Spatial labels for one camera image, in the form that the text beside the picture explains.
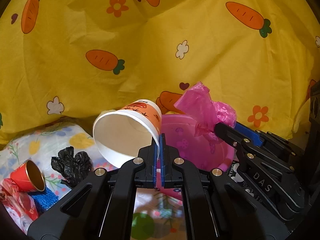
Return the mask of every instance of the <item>yellow fabric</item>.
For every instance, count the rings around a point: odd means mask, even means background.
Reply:
[[[263,38],[243,24],[229,1],[270,20],[272,33]],[[291,137],[309,82],[320,77],[320,25],[306,1],[157,2],[40,0],[34,28],[24,34],[27,0],[12,0],[0,19],[0,143],[61,115],[87,118],[141,98],[156,101],[198,81],[239,122]],[[95,67],[91,50],[109,52],[99,55],[117,66]]]

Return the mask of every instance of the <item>pink plastic bucket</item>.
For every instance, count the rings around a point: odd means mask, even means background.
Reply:
[[[165,134],[167,145],[179,150],[180,157],[191,161],[198,169],[210,171],[219,168],[227,171],[234,157],[234,148],[225,142],[216,145],[211,154],[209,142],[203,137],[194,137],[196,121],[184,114],[165,114],[162,116],[161,132]],[[162,193],[181,200],[181,192],[164,189],[158,183]]]

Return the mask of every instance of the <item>metal screw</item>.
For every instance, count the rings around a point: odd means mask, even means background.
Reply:
[[[182,158],[175,158],[175,159],[174,159],[174,163],[175,163],[175,164],[183,164],[183,163],[184,163],[184,159],[182,159]]]
[[[143,163],[143,159],[140,157],[134,158],[133,163],[134,164],[141,164],[141,163]]]
[[[97,176],[102,176],[103,174],[106,173],[106,171],[103,168],[98,168],[96,169],[96,171],[94,172]]]
[[[221,175],[222,175],[222,170],[220,170],[220,169],[213,169],[213,170],[212,170],[212,174],[213,174],[214,176],[221,176]]]

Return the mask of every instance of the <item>crumpled black bag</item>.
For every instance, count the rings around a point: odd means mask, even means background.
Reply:
[[[66,180],[61,180],[61,184],[74,188],[91,171],[91,159],[86,152],[78,152],[74,157],[74,148],[67,147],[58,153],[58,157],[51,158],[52,168],[61,173]]]

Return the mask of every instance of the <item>small red cup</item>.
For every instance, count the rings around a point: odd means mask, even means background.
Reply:
[[[23,165],[11,172],[10,178],[17,184],[19,191],[44,191],[45,182],[37,165],[27,160]]]

